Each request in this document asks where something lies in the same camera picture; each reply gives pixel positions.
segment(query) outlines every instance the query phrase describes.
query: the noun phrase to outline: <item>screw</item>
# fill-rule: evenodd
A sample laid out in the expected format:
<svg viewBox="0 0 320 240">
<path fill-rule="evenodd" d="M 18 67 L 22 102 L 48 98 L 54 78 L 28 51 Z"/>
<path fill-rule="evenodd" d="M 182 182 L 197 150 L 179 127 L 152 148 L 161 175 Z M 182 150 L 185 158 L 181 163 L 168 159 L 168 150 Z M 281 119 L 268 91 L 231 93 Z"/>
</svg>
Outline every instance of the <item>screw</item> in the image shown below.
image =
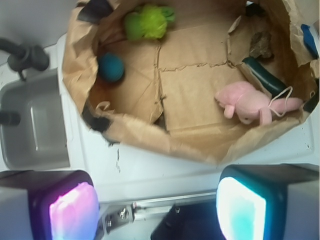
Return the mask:
<svg viewBox="0 0 320 240">
<path fill-rule="evenodd" d="M 121 212 L 120 212 L 120 218 L 121 219 L 128 219 L 129 218 L 129 212 L 126 208 L 124 208 Z"/>
</svg>

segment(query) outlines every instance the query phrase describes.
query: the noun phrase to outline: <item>metal sink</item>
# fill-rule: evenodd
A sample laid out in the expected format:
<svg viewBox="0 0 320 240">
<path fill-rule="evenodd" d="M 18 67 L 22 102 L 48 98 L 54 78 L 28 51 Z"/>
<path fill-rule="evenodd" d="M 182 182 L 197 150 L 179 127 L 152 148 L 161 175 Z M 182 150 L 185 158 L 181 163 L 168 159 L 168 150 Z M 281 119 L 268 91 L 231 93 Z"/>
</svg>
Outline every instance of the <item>metal sink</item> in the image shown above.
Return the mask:
<svg viewBox="0 0 320 240">
<path fill-rule="evenodd" d="M 0 90 L 0 110 L 20 114 L 18 126 L 0 126 L 4 162 L 11 170 L 69 167 L 57 69 Z"/>
</svg>

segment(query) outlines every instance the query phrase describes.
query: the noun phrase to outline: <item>brown object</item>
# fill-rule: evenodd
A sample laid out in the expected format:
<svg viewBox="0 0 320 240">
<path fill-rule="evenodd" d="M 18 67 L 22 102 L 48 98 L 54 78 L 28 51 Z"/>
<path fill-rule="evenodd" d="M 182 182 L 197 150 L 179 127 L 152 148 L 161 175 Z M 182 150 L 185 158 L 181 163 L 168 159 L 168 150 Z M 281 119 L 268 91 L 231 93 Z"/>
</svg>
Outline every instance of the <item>brown object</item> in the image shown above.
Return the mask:
<svg viewBox="0 0 320 240">
<path fill-rule="evenodd" d="M 256 32 L 251 39 L 250 43 L 250 57 L 264 59 L 271 58 L 273 56 L 271 50 L 271 34 L 268 31 Z"/>
<path fill-rule="evenodd" d="M 305 121 L 309 114 L 301 109 L 268 126 L 243 125 L 236 117 L 225 119 L 214 101 L 214 94 L 229 83 L 248 79 L 261 87 L 242 60 L 249 56 L 251 36 L 262 31 L 272 34 L 275 55 L 264 67 L 293 86 L 293 97 L 310 99 L 319 65 L 310 66 L 298 27 L 302 19 L 290 0 L 261 0 L 267 13 L 263 18 L 240 16 L 245 12 L 242 0 L 156 0 L 175 8 L 174 28 L 161 41 L 126 41 L 123 17 L 143 2 L 117 1 L 99 26 L 77 20 L 81 7 L 71 15 L 63 81 L 80 114 L 87 106 L 94 116 L 110 120 L 102 133 L 106 139 L 217 164 L 250 153 Z M 123 60 L 121 84 L 97 78 L 96 55 L 105 52 Z M 108 108 L 96 109 L 100 102 Z M 153 124 L 162 113 L 167 131 Z"/>
</svg>

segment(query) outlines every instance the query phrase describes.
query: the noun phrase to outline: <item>metal bracket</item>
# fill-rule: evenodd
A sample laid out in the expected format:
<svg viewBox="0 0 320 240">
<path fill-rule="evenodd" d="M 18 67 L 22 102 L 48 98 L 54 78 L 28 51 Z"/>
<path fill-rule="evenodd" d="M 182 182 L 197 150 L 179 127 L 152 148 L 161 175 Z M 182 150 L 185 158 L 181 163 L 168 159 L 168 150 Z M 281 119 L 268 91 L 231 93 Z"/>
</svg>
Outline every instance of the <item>metal bracket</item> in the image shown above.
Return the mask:
<svg viewBox="0 0 320 240">
<path fill-rule="evenodd" d="M 105 217 L 106 232 L 119 228 L 135 220 L 133 205 L 120 206 L 118 210 L 107 214 Z"/>
<path fill-rule="evenodd" d="M 109 234 L 111 231 L 134 221 L 145 221 L 159 216 L 164 218 L 173 205 L 177 206 L 176 212 L 179 213 L 179 206 L 206 202 L 215 198 L 216 191 L 213 189 L 206 192 L 136 201 L 101 202 L 100 224 L 95 240 L 100 240 L 104 234 Z"/>
</svg>

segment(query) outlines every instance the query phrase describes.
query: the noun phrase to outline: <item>plush toy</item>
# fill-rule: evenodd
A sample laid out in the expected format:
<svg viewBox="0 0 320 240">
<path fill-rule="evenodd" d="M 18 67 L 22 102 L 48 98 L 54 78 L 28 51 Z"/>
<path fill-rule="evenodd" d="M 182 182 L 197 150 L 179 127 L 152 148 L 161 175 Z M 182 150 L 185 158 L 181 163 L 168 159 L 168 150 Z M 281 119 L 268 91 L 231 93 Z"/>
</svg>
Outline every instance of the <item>plush toy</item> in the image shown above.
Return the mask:
<svg viewBox="0 0 320 240">
<path fill-rule="evenodd" d="M 172 7 L 146 4 L 136 7 L 124 18 L 124 30 L 128 40 L 142 38 L 161 39 L 167 31 L 168 23 L 175 21 Z"/>
<path fill-rule="evenodd" d="M 286 98 L 277 99 L 290 89 Z M 250 124 L 255 119 L 260 119 L 260 125 L 272 122 L 272 113 L 283 117 L 286 112 L 297 110 L 303 101 L 296 97 L 289 97 L 292 87 L 288 87 L 272 100 L 263 92 L 255 89 L 247 81 L 238 81 L 225 86 L 218 91 L 214 98 L 224 108 L 224 116 L 231 119 L 236 113 L 240 121 Z"/>
</svg>

